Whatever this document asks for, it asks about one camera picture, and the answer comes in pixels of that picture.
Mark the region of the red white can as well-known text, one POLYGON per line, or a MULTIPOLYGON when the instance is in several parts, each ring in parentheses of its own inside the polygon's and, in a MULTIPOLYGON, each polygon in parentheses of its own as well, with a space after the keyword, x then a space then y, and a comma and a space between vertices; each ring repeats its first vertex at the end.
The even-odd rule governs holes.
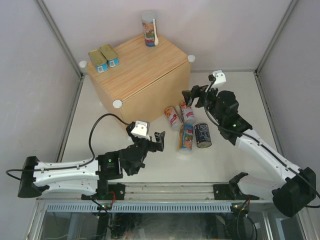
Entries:
POLYGON ((193 125, 196 122, 194 112, 190 106, 187 106, 185 101, 179 104, 182 121, 184 124, 193 125))
POLYGON ((170 123, 171 128, 174 131, 179 131, 181 126, 183 125, 176 109, 173 106, 169 106, 164 110, 164 114, 170 123))

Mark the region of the blue vegetable cylindrical can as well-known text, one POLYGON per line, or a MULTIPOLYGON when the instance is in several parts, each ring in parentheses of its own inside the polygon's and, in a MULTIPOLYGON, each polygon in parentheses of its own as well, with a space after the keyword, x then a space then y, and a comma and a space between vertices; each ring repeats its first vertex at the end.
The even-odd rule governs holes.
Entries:
POLYGON ((190 154, 193 146, 194 127, 184 124, 179 130, 178 153, 190 154))

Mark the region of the dark navy cylindrical can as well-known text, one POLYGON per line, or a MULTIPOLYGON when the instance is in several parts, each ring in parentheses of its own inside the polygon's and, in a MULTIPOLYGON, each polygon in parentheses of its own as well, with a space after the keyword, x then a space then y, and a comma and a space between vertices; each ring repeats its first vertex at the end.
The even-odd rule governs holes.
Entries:
POLYGON ((198 123, 194 126, 196 145, 200 149, 208 148, 212 145, 209 126, 207 123, 198 123))

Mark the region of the gold rectangular tin can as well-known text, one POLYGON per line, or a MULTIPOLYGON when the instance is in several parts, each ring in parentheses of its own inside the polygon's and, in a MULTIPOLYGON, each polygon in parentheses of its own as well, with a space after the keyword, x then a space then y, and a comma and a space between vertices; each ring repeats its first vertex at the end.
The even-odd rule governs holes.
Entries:
POLYGON ((109 67, 113 68, 119 65, 119 58, 116 51, 110 44, 105 44, 99 48, 102 55, 105 57, 109 67))

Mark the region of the orange yellow cylindrical can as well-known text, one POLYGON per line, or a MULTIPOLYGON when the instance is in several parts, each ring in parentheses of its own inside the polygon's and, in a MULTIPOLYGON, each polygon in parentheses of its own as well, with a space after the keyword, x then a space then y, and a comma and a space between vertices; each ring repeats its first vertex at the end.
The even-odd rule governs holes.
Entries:
POLYGON ((153 11, 145 11, 141 14, 144 41, 147 47, 155 47, 159 44, 157 34, 156 14, 153 11))

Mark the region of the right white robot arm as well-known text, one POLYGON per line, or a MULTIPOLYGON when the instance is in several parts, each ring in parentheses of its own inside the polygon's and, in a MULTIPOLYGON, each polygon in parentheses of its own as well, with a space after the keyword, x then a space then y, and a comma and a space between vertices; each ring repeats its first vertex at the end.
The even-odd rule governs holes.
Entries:
POLYGON ((212 86, 194 86, 182 91, 187 106, 198 99, 196 108, 203 108, 209 120, 217 126, 221 136, 232 145, 251 155, 271 176, 272 180, 240 173, 232 180, 230 195, 237 200, 253 195, 271 200, 286 217, 293 217, 320 194, 316 190, 316 173, 290 162, 270 147, 238 113, 239 102, 232 91, 218 91, 212 86))

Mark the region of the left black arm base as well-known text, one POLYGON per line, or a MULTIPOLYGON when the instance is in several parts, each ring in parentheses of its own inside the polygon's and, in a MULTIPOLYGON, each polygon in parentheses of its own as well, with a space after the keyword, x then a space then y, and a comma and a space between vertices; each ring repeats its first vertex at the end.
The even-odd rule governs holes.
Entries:
POLYGON ((126 186, 122 183, 109 184, 108 191, 102 194, 94 194, 93 196, 87 196, 82 194, 81 200, 89 201, 91 199, 96 201, 111 201, 111 200, 124 200, 125 199, 126 186))

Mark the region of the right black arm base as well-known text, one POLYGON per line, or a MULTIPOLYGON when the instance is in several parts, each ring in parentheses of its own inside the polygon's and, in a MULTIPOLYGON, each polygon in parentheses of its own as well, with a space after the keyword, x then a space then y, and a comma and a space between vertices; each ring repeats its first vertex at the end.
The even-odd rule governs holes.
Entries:
POLYGON ((247 200, 249 197, 251 200, 259 200, 260 198, 255 195, 245 195, 241 193, 239 190, 233 192, 230 189, 229 184, 220 183, 213 185, 213 193, 215 200, 247 200))

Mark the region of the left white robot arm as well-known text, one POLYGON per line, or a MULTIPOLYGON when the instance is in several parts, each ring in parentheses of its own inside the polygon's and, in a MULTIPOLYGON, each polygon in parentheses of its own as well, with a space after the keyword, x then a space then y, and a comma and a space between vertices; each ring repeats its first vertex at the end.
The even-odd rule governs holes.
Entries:
POLYGON ((109 196, 110 180, 133 176, 145 167, 149 152, 163 152, 165 132, 149 136, 149 123, 132 122, 126 127, 133 144, 116 151, 73 162, 49 163, 36 156, 26 158, 19 181, 19 198, 37 198, 48 193, 76 193, 104 200, 109 196))

